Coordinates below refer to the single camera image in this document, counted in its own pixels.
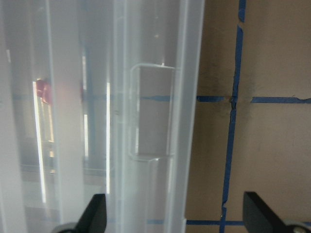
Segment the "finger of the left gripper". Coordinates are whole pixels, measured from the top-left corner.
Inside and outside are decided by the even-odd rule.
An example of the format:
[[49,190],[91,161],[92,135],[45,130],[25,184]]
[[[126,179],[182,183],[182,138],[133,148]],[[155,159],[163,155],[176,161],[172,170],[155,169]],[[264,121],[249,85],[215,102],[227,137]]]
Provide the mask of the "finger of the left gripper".
[[243,223],[249,233],[290,233],[285,223],[256,192],[243,194]]
[[107,226],[105,194],[95,194],[74,227],[75,233],[104,233]]

